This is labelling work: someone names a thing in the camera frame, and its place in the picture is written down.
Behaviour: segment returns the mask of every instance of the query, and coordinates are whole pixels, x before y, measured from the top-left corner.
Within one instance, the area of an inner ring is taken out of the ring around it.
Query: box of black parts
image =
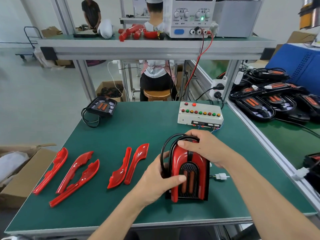
[[[25,202],[56,156],[56,152],[45,146],[55,144],[0,146],[0,157],[11,152],[23,152],[29,157],[0,182],[0,209],[18,209]]]
[[[96,90],[98,97],[111,98],[117,102],[126,102],[126,91],[122,81],[103,81]]]

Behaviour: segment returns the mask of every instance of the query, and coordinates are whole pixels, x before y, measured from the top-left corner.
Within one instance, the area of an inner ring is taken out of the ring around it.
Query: power supply knob
[[[178,18],[179,16],[180,16],[180,13],[179,13],[178,11],[175,11],[175,12],[174,12],[174,17],[175,17],[175,18]]]
[[[206,12],[206,13],[205,13],[205,17],[206,17],[206,19],[210,18],[210,15],[211,15],[211,13],[210,13],[210,12]]]
[[[186,19],[189,18],[189,17],[190,17],[190,12],[188,12],[188,11],[184,12],[184,17],[185,17]]]
[[[196,13],[195,13],[195,17],[196,17],[196,18],[200,18],[200,17],[201,17],[201,12],[196,12]]]

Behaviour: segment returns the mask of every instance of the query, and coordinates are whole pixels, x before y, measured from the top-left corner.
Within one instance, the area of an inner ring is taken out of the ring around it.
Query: wooden stool
[[[144,90],[143,92],[148,101],[167,101],[167,98],[170,97],[170,89],[164,91]]]

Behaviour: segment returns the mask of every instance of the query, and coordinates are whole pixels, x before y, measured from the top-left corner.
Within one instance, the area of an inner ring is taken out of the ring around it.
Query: fingernail
[[[179,140],[179,141],[178,141],[178,145],[181,146],[181,147],[183,147],[184,142],[183,142],[182,140]]]
[[[187,180],[186,176],[184,176],[184,175],[180,175],[180,176],[179,176],[179,181],[180,181],[180,182],[183,183],[183,182],[186,181],[186,180]]]

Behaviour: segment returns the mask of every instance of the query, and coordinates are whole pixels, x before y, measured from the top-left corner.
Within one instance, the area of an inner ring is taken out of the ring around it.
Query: red plastic part
[[[157,39],[158,38],[158,32],[157,31],[152,31],[152,32],[143,31],[143,35],[147,39]]]
[[[131,151],[132,151],[131,147],[127,147],[125,157],[123,158],[122,166],[117,171],[114,171],[112,173],[112,176],[109,179],[109,185],[107,189],[111,189],[118,186],[125,179],[127,168],[130,161]]]
[[[146,159],[148,148],[149,148],[149,143],[142,144],[141,146],[138,147],[138,149],[136,150],[132,158],[132,162],[130,164],[128,174],[124,180],[124,184],[126,185],[130,184],[136,165],[140,160]]]
[[[182,164],[188,161],[188,151],[182,149],[180,146],[176,145],[173,151],[172,157],[172,170],[171,176],[179,175],[180,168]],[[200,156],[198,153],[193,153],[192,162],[197,164],[199,168],[199,190],[198,198],[203,200],[205,198],[205,188],[206,188],[206,172],[207,172],[207,159]],[[171,189],[171,200],[174,203],[178,202],[178,186]]]
[[[47,171],[44,175],[44,179],[41,183],[32,191],[35,195],[38,195],[54,177],[54,175],[59,171],[64,162],[68,157],[68,150],[63,147],[58,153],[56,158],[53,160],[53,168]]]
[[[142,28],[143,28],[142,24],[133,24],[131,28],[126,29],[126,33],[127,33],[127,35],[131,35],[133,32],[136,32]]]
[[[71,168],[69,169],[68,173],[66,174],[66,176],[64,177],[64,179],[62,180],[59,188],[57,189],[56,194],[61,194],[63,193],[63,191],[66,189],[66,187],[68,186],[68,183],[70,182],[71,179],[73,179],[73,177],[75,176],[75,173],[77,171],[77,169],[82,166],[85,165],[87,163],[87,161],[91,158],[92,154],[94,152],[90,151],[90,152],[86,152],[83,153],[82,155],[80,155],[73,163],[73,165],[71,166]]]
[[[65,200],[68,196],[70,196],[73,192],[79,189],[82,185],[88,182],[98,171],[99,169],[99,159],[91,164],[89,164],[88,168],[83,171],[81,178],[75,184],[69,185],[65,192],[57,196],[55,199],[49,202],[51,207],[55,207],[60,202]]]
[[[128,35],[127,35],[126,31],[123,31],[122,34],[120,34],[120,36],[119,36],[119,40],[121,42],[123,42],[127,37],[128,37]]]
[[[141,30],[137,30],[137,31],[133,34],[133,38],[134,38],[135,40],[138,40],[138,39],[140,39],[140,37],[141,37]]]

